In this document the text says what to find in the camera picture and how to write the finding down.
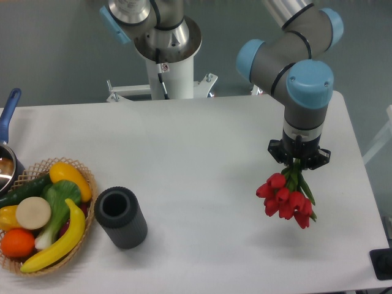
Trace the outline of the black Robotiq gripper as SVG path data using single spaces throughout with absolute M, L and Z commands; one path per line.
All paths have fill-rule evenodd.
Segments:
M 267 150 L 279 164 L 289 166 L 294 159 L 299 159 L 302 168 L 315 170 L 328 164 L 331 157 L 330 150 L 319 148 L 320 138 L 319 135 L 314 140 L 304 141 L 300 135 L 292 139 L 283 132 L 282 139 L 269 141 Z

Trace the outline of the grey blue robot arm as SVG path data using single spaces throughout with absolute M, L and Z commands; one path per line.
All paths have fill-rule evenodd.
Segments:
M 319 145 L 334 76 L 317 56 L 340 40 L 344 26 L 331 9 L 312 1 L 265 1 L 284 35 L 275 43 L 253 39 L 236 57 L 238 72 L 284 106 L 282 138 L 269 153 L 286 166 L 314 170 L 330 161 Z M 107 1 L 103 23 L 121 43 L 133 42 L 145 59 L 154 100 L 191 99 L 200 28 L 182 1 Z

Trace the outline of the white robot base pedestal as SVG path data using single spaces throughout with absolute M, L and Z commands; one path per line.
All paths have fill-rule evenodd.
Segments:
M 115 86 L 107 80 L 107 102 L 124 102 L 137 96 L 149 96 L 151 100 L 194 99 L 212 97 L 218 76 L 207 73 L 200 81 L 194 80 L 194 58 L 180 62 L 156 63 L 145 59 L 148 74 L 147 85 Z

